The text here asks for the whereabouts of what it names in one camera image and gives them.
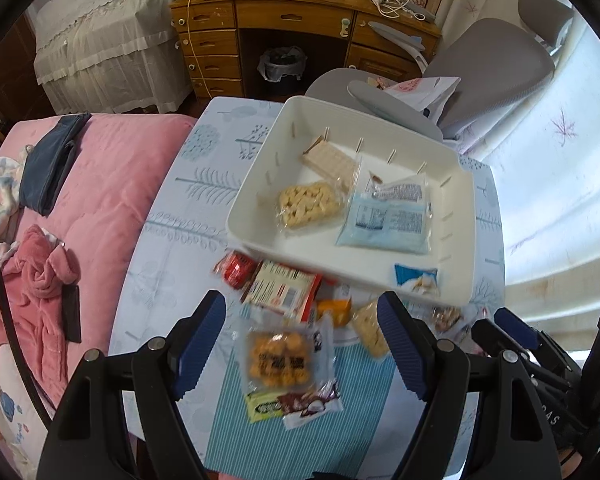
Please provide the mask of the pink crumpled garment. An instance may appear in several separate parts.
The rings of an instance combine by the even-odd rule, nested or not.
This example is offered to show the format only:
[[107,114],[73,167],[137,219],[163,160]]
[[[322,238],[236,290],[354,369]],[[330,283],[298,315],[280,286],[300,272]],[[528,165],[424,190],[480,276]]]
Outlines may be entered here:
[[62,289],[78,268],[65,246],[32,224],[21,240],[0,241],[0,265],[21,352],[38,386],[58,404],[68,385]]

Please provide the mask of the dark blue cloth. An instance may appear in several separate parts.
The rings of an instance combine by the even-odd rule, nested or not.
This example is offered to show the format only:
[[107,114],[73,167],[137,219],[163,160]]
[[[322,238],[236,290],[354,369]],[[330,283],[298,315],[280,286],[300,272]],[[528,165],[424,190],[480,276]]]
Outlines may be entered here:
[[56,200],[78,156],[79,134],[91,119],[90,113],[65,115],[32,148],[19,188],[19,203],[43,217]]

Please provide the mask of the wafer snack in clear wrap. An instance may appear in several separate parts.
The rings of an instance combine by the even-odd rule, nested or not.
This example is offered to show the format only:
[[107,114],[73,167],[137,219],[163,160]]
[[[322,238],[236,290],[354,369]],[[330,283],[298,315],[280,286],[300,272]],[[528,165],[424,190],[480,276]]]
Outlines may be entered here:
[[341,151],[324,136],[318,136],[313,141],[302,153],[301,160],[343,193],[351,193],[358,183],[362,162]]

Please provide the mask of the pale cracker pack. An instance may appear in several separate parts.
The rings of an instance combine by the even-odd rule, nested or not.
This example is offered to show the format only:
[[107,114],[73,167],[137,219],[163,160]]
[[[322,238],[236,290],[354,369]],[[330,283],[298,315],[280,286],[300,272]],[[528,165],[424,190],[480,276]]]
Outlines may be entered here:
[[385,336],[378,323],[377,301],[374,300],[352,313],[351,323],[358,339],[374,360],[383,360],[390,353]]

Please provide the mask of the tree print white sheet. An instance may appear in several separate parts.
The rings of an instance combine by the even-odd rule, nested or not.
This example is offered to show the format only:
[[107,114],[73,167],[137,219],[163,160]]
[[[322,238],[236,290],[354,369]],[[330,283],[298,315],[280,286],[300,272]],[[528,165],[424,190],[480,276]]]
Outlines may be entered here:
[[226,320],[178,402],[204,466],[242,479],[388,479],[422,414],[382,348],[395,290],[462,347],[504,302],[491,169],[383,120],[295,96],[214,99],[166,175],[110,349],[166,333],[216,289]]

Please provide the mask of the black bin under desk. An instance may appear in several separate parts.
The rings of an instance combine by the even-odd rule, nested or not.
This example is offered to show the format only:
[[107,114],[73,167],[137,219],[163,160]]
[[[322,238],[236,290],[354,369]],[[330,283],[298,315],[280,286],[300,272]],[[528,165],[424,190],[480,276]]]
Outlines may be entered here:
[[306,55],[298,47],[276,48],[260,56],[258,72],[267,82],[282,82],[285,78],[300,80],[306,68]]

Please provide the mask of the white lace covered furniture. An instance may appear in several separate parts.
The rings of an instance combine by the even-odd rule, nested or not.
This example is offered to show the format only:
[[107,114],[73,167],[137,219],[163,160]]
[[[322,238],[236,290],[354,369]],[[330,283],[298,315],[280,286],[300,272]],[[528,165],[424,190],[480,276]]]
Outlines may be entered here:
[[34,0],[36,82],[56,114],[177,110],[190,91],[174,0]]

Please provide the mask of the pink quilt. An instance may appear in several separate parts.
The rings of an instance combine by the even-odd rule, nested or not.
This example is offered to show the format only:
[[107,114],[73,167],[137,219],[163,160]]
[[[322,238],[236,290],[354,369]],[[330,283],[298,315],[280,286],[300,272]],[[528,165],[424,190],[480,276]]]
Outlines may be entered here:
[[195,122],[179,114],[93,115],[53,211],[23,209],[16,239],[40,226],[78,268],[78,280],[62,289],[68,381],[84,351],[108,348],[140,230]]

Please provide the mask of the blue white snack packet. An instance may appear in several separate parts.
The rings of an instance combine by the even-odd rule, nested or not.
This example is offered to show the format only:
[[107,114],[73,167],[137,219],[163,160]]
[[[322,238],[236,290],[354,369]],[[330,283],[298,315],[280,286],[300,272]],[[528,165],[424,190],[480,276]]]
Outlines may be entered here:
[[424,296],[439,296],[437,269],[416,269],[396,263],[396,284],[407,292]]

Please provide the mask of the clear printed snack wrapper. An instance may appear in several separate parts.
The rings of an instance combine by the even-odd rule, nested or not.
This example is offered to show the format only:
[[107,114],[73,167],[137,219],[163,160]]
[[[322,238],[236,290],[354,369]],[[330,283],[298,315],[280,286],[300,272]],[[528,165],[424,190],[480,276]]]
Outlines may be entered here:
[[365,191],[375,200],[403,200],[411,204],[423,204],[429,197],[429,184],[424,174],[413,174],[392,182],[381,182],[378,177],[372,177]]

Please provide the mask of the light blue snack bag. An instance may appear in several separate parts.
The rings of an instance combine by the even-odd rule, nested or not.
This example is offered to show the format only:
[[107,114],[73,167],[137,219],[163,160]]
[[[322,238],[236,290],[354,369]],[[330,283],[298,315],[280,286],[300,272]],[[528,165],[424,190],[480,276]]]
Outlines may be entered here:
[[370,193],[356,193],[336,245],[426,255],[431,233],[428,206],[427,202],[375,200]]

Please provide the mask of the green yellow small snack packet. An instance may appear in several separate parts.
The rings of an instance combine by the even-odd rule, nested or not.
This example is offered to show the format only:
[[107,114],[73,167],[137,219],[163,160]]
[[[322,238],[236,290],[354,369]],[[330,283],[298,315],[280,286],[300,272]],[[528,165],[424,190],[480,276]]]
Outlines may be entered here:
[[285,394],[283,390],[255,391],[244,397],[247,416],[252,424],[264,422],[284,416],[279,398]]

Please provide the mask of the brown white chocolate wrapper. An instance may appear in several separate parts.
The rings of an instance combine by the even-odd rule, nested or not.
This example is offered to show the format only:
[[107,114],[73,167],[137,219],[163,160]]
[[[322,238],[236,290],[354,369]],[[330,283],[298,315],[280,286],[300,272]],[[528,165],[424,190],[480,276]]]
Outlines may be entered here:
[[329,413],[343,411],[336,379],[306,392],[288,392],[277,398],[286,430],[299,429]]

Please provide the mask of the red round candy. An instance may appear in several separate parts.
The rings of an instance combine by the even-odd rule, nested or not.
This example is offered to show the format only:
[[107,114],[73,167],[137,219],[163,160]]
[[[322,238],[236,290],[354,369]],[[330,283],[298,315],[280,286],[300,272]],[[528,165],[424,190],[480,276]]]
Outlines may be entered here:
[[231,250],[214,266],[213,272],[218,274],[225,284],[239,290],[249,282],[257,266],[258,263],[253,258]]

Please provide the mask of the white plastic storage bin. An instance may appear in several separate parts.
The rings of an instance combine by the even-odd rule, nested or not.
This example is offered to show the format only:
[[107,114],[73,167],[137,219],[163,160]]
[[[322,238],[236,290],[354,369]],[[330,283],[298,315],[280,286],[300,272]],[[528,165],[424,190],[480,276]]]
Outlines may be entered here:
[[450,307],[476,281],[474,178],[441,143],[306,96],[280,110],[226,220],[268,258]]

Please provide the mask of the orange puff snack pack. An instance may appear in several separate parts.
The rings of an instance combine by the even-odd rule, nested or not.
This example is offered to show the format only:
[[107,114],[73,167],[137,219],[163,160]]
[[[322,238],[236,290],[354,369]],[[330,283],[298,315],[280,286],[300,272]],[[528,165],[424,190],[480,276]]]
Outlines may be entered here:
[[239,325],[235,356],[242,393],[305,393],[336,379],[334,326],[325,315],[294,324],[273,314]]

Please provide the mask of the grey office chair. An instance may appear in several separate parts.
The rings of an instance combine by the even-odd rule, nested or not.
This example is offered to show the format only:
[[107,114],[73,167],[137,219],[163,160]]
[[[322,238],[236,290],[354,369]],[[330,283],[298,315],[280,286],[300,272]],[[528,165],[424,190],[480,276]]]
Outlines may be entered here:
[[422,76],[381,89],[380,77],[356,68],[319,76],[306,92],[410,128],[438,141],[458,142],[466,128],[498,116],[545,87],[564,43],[573,10],[558,0],[518,0],[518,27],[484,18],[431,62],[412,37],[379,22],[374,33],[411,55]]

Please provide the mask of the clear pack of pale noodles snack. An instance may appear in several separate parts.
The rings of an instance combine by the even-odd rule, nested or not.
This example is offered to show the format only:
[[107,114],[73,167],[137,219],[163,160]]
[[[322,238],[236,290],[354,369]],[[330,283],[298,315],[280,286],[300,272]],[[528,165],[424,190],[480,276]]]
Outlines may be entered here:
[[339,182],[317,180],[283,188],[276,196],[276,221],[285,233],[336,226],[344,217],[349,194]]

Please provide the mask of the orange oats bar packet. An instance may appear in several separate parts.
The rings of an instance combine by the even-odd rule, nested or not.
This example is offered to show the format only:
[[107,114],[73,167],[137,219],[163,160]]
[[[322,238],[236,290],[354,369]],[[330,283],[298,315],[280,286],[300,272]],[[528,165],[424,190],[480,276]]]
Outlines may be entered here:
[[351,299],[322,299],[316,304],[317,318],[329,314],[332,318],[332,326],[341,328],[346,326],[351,319]]

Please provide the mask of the wooden desk with drawers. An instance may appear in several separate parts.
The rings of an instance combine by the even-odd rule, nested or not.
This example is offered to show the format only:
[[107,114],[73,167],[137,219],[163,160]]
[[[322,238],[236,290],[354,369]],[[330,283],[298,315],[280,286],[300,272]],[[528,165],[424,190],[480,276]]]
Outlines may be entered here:
[[[411,14],[389,18],[372,0],[174,0],[178,50],[198,98],[245,96],[283,100],[305,92],[339,67],[368,68],[393,79],[419,74],[416,62],[370,28],[377,22],[415,38],[430,60],[441,32]],[[278,84],[258,71],[268,51],[297,47],[306,57],[299,78]]]

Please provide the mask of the red white box snack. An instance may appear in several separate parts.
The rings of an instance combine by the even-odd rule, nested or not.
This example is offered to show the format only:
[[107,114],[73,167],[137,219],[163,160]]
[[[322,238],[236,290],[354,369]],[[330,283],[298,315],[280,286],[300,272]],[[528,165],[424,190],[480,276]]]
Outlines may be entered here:
[[242,301],[296,323],[307,323],[322,281],[321,274],[264,260],[258,265]]

